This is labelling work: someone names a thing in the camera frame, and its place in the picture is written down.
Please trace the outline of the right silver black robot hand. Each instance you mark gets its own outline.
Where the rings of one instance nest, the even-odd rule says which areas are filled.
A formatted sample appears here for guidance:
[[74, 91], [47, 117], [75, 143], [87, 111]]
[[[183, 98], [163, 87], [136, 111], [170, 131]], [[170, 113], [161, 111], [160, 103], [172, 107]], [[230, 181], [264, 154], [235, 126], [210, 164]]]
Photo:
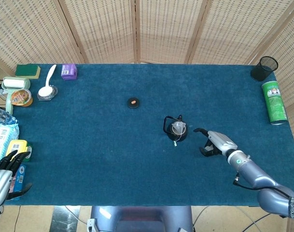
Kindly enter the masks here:
[[199, 151], [205, 157], [211, 157], [215, 155], [227, 156], [227, 153], [237, 150], [238, 146], [226, 135], [215, 132], [207, 131], [203, 128], [196, 128], [193, 132], [200, 132], [207, 137], [207, 142], [204, 147], [200, 147]]

